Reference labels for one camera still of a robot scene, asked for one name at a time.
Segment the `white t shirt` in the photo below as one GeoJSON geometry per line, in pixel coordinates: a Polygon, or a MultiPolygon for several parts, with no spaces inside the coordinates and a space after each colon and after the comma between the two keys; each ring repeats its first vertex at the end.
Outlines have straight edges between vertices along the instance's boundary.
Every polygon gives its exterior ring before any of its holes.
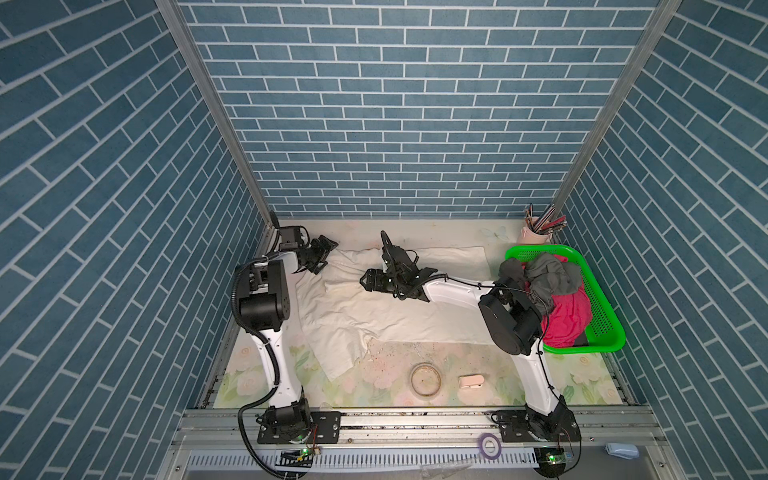
{"type": "Polygon", "coordinates": [[[381,251],[335,250],[315,275],[306,272],[296,284],[298,313],[307,344],[326,377],[334,380],[363,358],[373,340],[402,343],[490,345],[491,336],[475,302],[395,299],[368,292],[359,279],[382,266],[381,251]]]}

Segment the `green plastic basket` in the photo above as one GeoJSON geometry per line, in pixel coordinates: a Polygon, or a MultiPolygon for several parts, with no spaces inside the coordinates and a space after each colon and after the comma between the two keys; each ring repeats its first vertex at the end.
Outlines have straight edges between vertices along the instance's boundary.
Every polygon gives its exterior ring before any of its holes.
{"type": "Polygon", "coordinates": [[[577,265],[580,268],[583,279],[582,289],[585,292],[585,296],[589,299],[589,306],[591,307],[591,322],[585,325],[583,330],[582,338],[584,342],[577,342],[575,346],[560,348],[552,346],[547,342],[551,337],[551,333],[547,333],[542,349],[559,355],[619,351],[626,342],[624,328],[581,253],[566,245],[521,244],[509,248],[505,253],[505,258],[516,258],[521,263],[525,263],[535,259],[542,253],[553,254],[558,259],[568,264],[577,265]]]}

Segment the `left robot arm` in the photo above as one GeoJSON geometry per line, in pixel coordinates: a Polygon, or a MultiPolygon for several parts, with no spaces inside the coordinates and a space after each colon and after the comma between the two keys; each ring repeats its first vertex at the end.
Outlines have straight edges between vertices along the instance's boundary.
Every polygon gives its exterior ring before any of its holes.
{"type": "Polygon", "coordinates": [[[305,273],[318,274],[338,243],[321,235],[312,238],[303,226],[280,227],[268,251],[238,267],[230,306],[237,325],[257,347],[269,385],[263,400],[242,408],[263,408],[255,416],[260,444],[335,444],[341,414],[313,411],[296,376],[284,336],[299,320],[296,282],[305,273]]]}

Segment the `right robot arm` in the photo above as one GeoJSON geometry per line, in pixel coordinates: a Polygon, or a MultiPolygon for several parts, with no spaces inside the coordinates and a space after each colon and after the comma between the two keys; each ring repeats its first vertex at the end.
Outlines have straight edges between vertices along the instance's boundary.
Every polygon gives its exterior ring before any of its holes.
{"type": "Polygon", "coordinates": [[[581,430],[565,397],[556,389],[541,350],[547,329],[529,298],[521,276],[506,271],[490,283],[452,277],[435,268],[420,268],[418,258],[388,245],[382,269],[370,268],[359,283],[368,292],[397,300],[447,303],[476,309],[493,343],[512,357],[525,393],[525,421],[540,441],[580,441],[581,430]]]}

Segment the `pink eraser block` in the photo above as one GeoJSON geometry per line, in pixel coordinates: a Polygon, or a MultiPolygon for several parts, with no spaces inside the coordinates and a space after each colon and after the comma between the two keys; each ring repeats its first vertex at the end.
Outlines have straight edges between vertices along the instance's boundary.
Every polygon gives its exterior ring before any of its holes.
{"type": "Polygon", "coordinates": [[[481,388],[485,383],[485,377],[482,374],[462,375],[458,377],[460,389],[481,388]]]}

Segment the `pink pencil cup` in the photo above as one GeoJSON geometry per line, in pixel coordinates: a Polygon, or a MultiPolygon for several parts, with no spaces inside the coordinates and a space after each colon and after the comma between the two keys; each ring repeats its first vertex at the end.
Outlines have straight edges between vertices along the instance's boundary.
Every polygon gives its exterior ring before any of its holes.
{"type": "Polygon", "coordinates": [[[543,244],[549,244],[552,240],[552,236],[542,235],[533,232],[530,230],[527,226],[523,226],[521,228],[520,234],[518,236],[518,243],[524,244],[524,245],[543,245],[543,244]]]}

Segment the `grey t shirt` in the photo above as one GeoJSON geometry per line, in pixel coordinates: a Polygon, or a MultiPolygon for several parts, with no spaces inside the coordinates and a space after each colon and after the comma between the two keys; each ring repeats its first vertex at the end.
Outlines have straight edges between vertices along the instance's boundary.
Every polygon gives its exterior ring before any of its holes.
{"type": "Polygon", "coordinates": [[[517,258],[506,259],[499,274],[526,287],[529,300],[542,316],[555,311],[555,300],[574,301],[585,294],[580,267],[550,253],[540,253],[526,265],[517,258]]]}

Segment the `coloured pencils bundle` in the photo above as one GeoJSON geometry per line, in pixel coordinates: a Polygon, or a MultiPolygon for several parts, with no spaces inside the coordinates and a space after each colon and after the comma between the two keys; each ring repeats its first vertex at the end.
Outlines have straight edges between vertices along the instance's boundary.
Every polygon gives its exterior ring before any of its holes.
{"type": "Polygon", "coordinates": [[[528,231],[537,235],[550,235],[557,233],[568,226],[565,215],[557,216],[552,204],[547,206],[540,215],[534,214],[533,205],[527,205],[524,210],[525,227],[528,231]]]}

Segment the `magenta t shirt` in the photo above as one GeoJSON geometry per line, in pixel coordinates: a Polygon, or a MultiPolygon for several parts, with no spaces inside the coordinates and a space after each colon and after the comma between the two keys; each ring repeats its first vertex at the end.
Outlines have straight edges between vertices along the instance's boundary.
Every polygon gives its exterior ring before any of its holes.
{"type": "Polygon", "coordinates": [[[581,296],[574,301],[555,300],[556,309],[553,313],[542,316],[542,329],[551,333],[547,342],[556,347],[575,346],[577,342],[584,342],[582,338],[585,325],[591,322],[591,307],[589,299],[581,296]]]}

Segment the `purple tape roll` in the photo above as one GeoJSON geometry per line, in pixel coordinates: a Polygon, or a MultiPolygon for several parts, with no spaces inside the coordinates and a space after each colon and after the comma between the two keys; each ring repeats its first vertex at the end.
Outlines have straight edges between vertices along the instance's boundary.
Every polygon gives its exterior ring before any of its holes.
{"type": "Polygon", "coordinates": [[[478,450],[480,456],[488,461],[495,461],[501,457],[501,440],[490,433],[483,433],[478,437],[478,450]]]}

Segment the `pale blue computer mouse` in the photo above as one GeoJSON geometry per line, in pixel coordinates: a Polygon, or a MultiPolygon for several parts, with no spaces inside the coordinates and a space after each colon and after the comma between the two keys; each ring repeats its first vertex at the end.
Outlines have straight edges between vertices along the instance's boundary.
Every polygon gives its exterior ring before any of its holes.
{"type": "Polygon", "coordinates": [[[609,456],[623,460],[640,458],[639,448],[633,444],[610,442],[605,445],[605,451],[609,456]]]}

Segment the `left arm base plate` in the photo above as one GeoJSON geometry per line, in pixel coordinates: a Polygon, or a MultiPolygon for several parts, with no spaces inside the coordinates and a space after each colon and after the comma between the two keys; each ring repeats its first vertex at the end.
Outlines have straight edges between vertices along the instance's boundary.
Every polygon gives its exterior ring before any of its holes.
{"type": "Polygon", "coordinates": [[[263,415],[257,437],[259,445],[318,444],[339,442],[342,415],[339,411],[311,411],[296,421],[276,420],[263,415]]]}

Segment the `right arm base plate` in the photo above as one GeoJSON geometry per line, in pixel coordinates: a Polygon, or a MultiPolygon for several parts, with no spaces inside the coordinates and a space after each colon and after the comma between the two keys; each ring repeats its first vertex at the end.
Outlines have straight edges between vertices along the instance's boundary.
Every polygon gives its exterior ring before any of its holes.
{"type": "Polygon", "coordinates": [[[565,442],[582,439],[574,413],[565,409],[543,415],[531,409],[499,410],[491,414],[503,442],[565,442]]]}

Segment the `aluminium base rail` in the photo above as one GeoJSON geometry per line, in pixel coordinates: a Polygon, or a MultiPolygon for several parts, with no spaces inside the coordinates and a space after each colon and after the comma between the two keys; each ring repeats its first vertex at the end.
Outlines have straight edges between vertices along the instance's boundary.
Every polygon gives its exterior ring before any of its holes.
{"type": "MultiPolygon", "coordinates": [[[[483,433],[501,438],[491,420],[495,407],[346,408],[340,411],[341,431],[335,448],[466,447],[483,433]]],[[[610,442],[662,446],[666,435],[647,406],[576,406],[572,409],[581,430],[577,447],[610,442]]],[[[506,445],[543,446],[539,442],[506,445]]],[[[184,412],[171,446],[176,449],[234,449],[243,446],[234,409],[192,409],[184,412]]]]}

